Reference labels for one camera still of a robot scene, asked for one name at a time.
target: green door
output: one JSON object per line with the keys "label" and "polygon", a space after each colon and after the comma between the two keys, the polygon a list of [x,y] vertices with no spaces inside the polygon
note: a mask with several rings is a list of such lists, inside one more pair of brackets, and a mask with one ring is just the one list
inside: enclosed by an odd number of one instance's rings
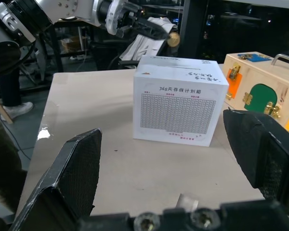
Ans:
{"label": "green door", "polygon": [[248,111],[264,112],[268,102],[272,102],[273,107],[277,102],[277,95],[275,91],[264,84],[257,84],[253,86],[253,88],[250,90],[250,95],[252,95],[250,104],[245,104],[244,106],[244,108]]}

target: printed grid chart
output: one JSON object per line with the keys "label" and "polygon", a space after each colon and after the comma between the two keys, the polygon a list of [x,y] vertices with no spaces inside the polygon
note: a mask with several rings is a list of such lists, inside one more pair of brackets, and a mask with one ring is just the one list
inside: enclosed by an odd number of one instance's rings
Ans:
{"label": "printed grid chart", "polygon": [[216,101],[142,94],[141,128],[206,134]]}

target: white cardboard box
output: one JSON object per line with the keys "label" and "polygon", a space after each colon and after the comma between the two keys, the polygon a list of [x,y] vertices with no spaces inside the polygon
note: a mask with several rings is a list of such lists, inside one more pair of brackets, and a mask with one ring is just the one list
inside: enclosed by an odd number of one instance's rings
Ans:
{"label": "white cardboard box", "polygon": [[133,137],[209,146],[227,90],[215,61],[143,56],[134,75]]}

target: white table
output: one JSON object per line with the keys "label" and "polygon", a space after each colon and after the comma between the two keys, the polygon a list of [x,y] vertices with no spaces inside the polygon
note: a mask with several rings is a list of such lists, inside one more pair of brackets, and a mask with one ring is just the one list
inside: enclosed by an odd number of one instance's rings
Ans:
{"label": "white table", "polygon": [[161,213],[175,207],[180,193],[192,194],[211,208],[263,199],[236,162],[222,115],[209,148],[134,140],[133,73],[55,74],[18,214],[65,141],[93,128],[101,128],[103,138],[92,214]]}

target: wooden toy lock box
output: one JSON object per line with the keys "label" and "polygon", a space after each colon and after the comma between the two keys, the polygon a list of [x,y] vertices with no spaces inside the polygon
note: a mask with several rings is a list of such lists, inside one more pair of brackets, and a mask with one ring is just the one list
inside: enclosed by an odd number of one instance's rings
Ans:
{"label": "wooden toy lock box", "polygon": [[[251,57],[266,61],[252,62]],[[275,58],[258,52],[234,53],[223,65],[229,89],[226,103],[237,110],[263,112],[275,118],[289,131],[289,56]]]}

